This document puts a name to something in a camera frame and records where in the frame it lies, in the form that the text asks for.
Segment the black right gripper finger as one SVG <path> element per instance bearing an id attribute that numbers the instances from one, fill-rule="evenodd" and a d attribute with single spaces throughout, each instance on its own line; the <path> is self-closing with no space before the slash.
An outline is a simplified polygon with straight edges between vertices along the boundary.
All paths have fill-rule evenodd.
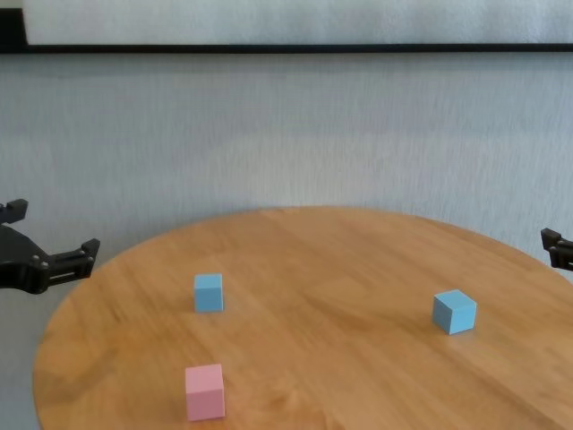
<path id="1" fill-rule="evenodd" d="M 562 235 L 549 228 L 541 230 L 543 249 L 549 253 L 552 268 L 573 271 L 573 245 Z"/>

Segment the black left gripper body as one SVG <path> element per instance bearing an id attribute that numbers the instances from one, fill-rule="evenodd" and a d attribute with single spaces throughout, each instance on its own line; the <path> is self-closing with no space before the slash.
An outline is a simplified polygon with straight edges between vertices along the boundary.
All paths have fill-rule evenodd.
<path id="1" fill-rule="evenodd" d="M 1 226 L 1 288 L 38 295 L 47 290 L 47 253 L 31 239 Z"/>

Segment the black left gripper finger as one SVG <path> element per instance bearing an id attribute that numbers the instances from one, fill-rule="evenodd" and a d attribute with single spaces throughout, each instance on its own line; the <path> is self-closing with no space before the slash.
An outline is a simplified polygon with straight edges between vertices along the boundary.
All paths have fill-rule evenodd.
<path id="1" fill-rule="evenodd" d="M 29 203 L 25 199 L 17 199 L 0 206 L 0 224 L 13 224 L 23 220 Z"/>
<path id="2" fill-rule="evenodd" d="M 100 241 L 96 238 L 59 254 L 46 254 L 37 247 L 27 261 L 27 292 L 38 295 L 53 286 L 89 278 L 99 248 Z"/>

